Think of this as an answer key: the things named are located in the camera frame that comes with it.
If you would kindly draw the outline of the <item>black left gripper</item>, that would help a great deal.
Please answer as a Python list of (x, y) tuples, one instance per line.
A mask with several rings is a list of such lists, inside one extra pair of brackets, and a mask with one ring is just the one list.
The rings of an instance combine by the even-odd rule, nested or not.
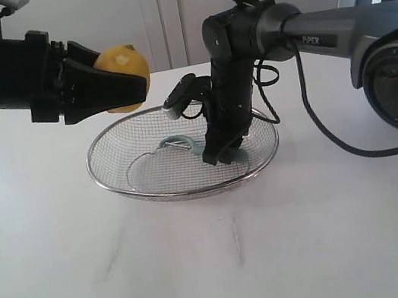
[(31, 74), (31, 122), (55, 123), (64, 116), (72, 125), (146, 100), (146, 78), (93, 68), (100, 54), (80, 43), (69, 41), (65, 48), (47, 32), (29, 30), (23, 45)]

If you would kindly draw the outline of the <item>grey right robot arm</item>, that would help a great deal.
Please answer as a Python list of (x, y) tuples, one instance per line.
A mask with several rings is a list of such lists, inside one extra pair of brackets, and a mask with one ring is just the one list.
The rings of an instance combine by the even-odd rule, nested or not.
[[(398, 0), (302, 13), (275, 0), (231, 0), (233, 8), (202, 23), (210, 54), (205, 93), (206, 163), (231, 163), (254, 118), (252, 91), (261, 87), (265, 62), (299, 60), (302, 53), (350, 60), (351, 82), (371, 108), (398, 129)], [(317, 127), (341, 149), (365, 157), (398, 154), (398, 148), (367, 151)]]

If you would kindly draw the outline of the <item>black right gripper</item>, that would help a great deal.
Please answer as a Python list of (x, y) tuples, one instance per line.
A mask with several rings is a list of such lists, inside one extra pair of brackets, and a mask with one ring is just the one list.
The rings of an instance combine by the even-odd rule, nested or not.
[(253, 65), (254, 60), (251, 58), (233, 62), (211, 61), (214, 104), (208, 117), (202, 153), (205, 163), (216, 165), (218, 157), (221, 163), (227, 165), (247, 160), (241, 144), (252, 121)]

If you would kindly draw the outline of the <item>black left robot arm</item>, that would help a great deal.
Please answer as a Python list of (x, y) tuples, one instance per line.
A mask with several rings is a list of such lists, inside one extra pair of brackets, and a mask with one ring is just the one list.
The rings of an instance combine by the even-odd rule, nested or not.
[(2, 36), (2, 18), (30, 0), (0, 0), (0, 109), (26, 109), (35, 123), (75, 125), (97, 113), (143, 103), (147, 79), (95, 68), (99, 52), (75, 41), (52, 41), (27, 32), (22, 40)]

